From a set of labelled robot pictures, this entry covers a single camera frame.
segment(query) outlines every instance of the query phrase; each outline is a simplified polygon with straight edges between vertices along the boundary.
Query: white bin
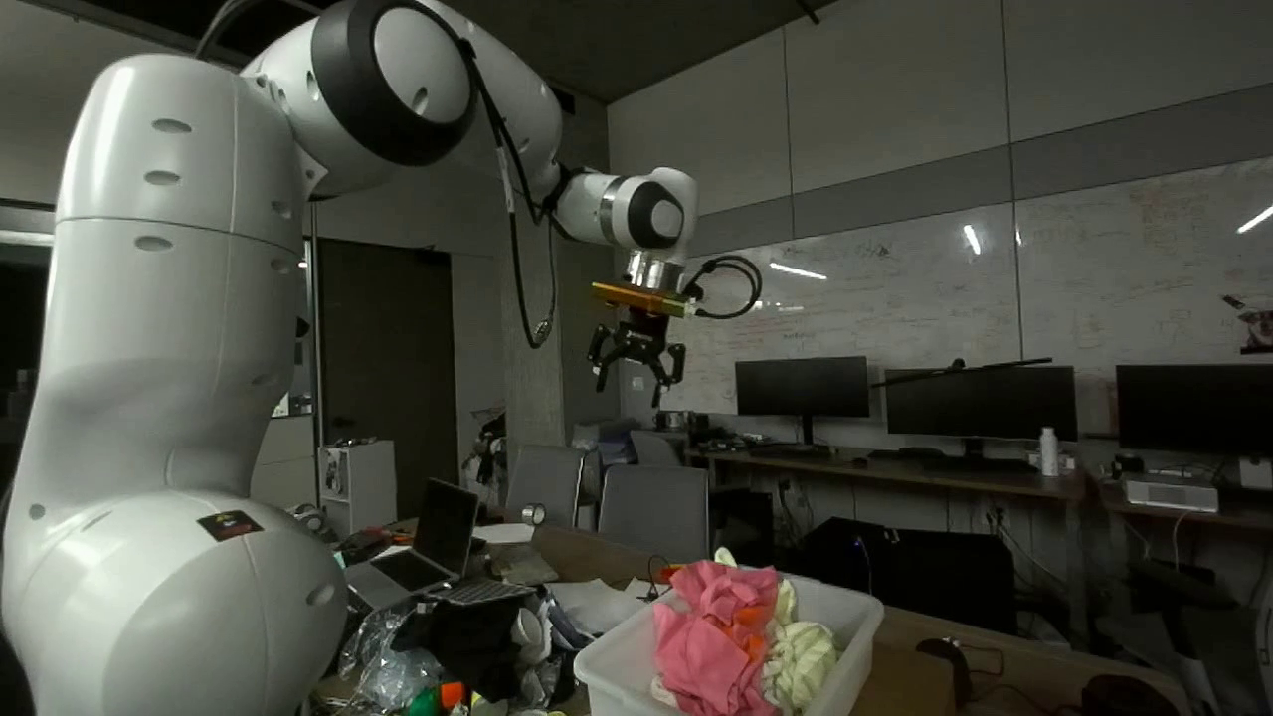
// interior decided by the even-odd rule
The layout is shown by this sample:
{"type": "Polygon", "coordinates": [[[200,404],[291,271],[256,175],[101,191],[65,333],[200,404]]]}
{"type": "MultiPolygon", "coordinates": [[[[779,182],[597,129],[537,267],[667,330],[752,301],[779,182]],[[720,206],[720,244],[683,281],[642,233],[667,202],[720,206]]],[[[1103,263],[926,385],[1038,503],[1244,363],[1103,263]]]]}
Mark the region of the white bin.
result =
{"type": "MultiPolygon", "coordinates": [[[[804,716],[844,716],[858,701],[873,676],[877,631],[885,605],[873,593],[834,590],[806,576],[789,576],[800,597],[800,617],[821,622],[834,631],[838,660],[804,716]]],[[[593,640],[572,671],[589,684],[593,716],[667,716],[653,701],[653,605],[633,614],[626,626],[593,640]]]]}

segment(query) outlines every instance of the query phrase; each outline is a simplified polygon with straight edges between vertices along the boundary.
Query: doorway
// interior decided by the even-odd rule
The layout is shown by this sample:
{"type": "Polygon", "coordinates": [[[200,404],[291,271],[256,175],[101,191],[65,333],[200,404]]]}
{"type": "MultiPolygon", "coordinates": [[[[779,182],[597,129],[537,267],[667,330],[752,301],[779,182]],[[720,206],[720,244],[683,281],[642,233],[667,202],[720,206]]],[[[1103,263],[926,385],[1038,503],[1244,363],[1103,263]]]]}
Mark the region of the doorway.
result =
{"type": "Polygon", "coordinates": [[[451,253],[320,244],[326,440],[387,439],[399,516],[459,473],[451,253]]]}

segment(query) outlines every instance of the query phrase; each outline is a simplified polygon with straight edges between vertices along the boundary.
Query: black monitor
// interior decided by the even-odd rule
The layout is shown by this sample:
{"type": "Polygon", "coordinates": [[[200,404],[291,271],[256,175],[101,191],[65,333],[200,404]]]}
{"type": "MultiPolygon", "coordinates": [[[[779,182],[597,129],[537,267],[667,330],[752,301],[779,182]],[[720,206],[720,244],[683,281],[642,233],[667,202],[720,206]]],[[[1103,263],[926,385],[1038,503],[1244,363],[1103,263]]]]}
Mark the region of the black monitor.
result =
{"type": "Polygon", "coordinates": [[[1273,365],[1118,365],[1118,440],[1273,456],[1273,365]]]}
{"type": "Polygon", "coordinates": [[[739,412],[804,418],[804,440],[812,440],[812,418],[873,412],[866,357],[737,363],[737,398],[739,412]]]}
{"type": "Polygon", "coordinates": [[[1077,435],[1072,365],[889,371],[889,435],[1060,439],[1077,435]]]}

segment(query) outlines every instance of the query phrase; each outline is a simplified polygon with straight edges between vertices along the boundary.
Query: pink fabric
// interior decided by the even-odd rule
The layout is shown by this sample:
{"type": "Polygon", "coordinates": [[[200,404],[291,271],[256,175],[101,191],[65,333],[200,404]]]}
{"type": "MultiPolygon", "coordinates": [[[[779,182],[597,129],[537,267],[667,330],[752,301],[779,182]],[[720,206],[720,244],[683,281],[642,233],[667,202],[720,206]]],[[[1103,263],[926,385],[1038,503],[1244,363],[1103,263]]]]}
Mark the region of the pink fabric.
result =
{"type": "Polygon", "coordinates": [[[657,605],[657,671],[687,716],[771,716],[760,692],[776,570],[716,561],[674,572],[683,607],[657,605]]]}

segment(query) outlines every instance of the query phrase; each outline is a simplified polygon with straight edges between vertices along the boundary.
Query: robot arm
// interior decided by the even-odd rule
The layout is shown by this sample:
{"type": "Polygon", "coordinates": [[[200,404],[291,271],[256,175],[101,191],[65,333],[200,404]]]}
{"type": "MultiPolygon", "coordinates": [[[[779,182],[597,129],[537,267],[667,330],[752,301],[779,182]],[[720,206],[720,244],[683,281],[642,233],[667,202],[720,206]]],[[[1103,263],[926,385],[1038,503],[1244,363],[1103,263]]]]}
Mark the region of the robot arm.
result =
{"type": "Polygon", "coordinates": [[[470,130],[474,106],[485,106],[528,216],[630,253],[621,286],[593,286],[626,316],[593,333],[597,389],[626,357],[646,363],[657,385],[682,381],[683,345],[667,345],[663,333],[667,316],[683,312],[663,306],[675,301],[682,275],[667,259],[695,228],[695,182],[674,168],[649,175],[562,168],[552,89],[491,31],[436,0],[357,0],[296,28],[244,76],[296,129],[313,195],[443,161],[470,130]]]}
{"type": "Polygon", "coordinates": [[[552,92],[434,0],[342,0],[244,76],[110,62],[76,123],[4,629],[40,711],[291,711],[342,631],[329,554],[245,503],[291,381],[304,202],[447,157],[491,100],[537,211],[663,259],[691,182],[558,168],[552,92]]]}

